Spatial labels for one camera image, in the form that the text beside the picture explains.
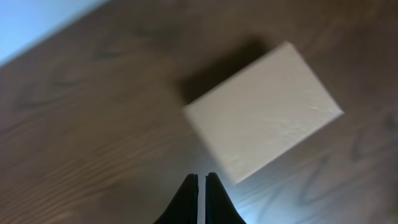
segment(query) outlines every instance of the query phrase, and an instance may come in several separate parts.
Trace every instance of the light blue surface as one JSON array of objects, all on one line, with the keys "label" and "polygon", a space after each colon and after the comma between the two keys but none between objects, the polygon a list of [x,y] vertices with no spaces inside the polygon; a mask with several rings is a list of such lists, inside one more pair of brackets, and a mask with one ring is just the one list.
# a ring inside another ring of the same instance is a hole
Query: light blue surface
[{"label": "light blue surface", "polygon": [[0,67],[108,0],[0,0]]}]

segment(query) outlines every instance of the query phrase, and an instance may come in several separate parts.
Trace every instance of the brown wooden surface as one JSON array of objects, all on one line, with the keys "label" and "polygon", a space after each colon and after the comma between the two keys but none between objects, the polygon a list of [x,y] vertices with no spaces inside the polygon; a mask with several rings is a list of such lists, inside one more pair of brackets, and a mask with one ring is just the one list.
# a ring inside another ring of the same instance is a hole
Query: brown wooden surface
[{"label": "brown wooden surface", "polygon": [[[187,80],[284,40],[346,114],[232,186],[183,117]],[[111,2],[0,68],[0,223],[152,223],[190,172],[203,220],[209,171],[248,223],[387,223],[397,40],[395,1]]]}]

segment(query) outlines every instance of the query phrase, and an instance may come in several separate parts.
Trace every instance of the black pointed object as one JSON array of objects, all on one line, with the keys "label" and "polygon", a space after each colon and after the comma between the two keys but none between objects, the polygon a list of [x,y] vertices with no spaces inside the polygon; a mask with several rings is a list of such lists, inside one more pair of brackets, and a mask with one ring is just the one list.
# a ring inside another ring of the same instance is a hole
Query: black pointed object
[{"label": "black pointed object", "polygon": [[206,224],[245,224],[217,174],[206,177]]},{"label": "black pointed object", "polygon": [[198,175],[188,174],[155,224],[197,224],[198,194]]}]

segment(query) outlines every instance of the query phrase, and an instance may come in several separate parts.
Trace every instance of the wood grain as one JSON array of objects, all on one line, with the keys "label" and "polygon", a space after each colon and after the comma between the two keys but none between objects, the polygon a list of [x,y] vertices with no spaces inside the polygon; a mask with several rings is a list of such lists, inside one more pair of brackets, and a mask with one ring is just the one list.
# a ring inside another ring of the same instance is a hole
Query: wood grain
[{"label": "wood grain", "polygon": [[[204,181],[209,171],[248,223],[386,221],[397,186],[396,9],[103,6],[0,68],[0,223],[151,223],[187,173]],[[252,38],[298,46],[346,114],[232,186],[185,121],[178,83]]]}]

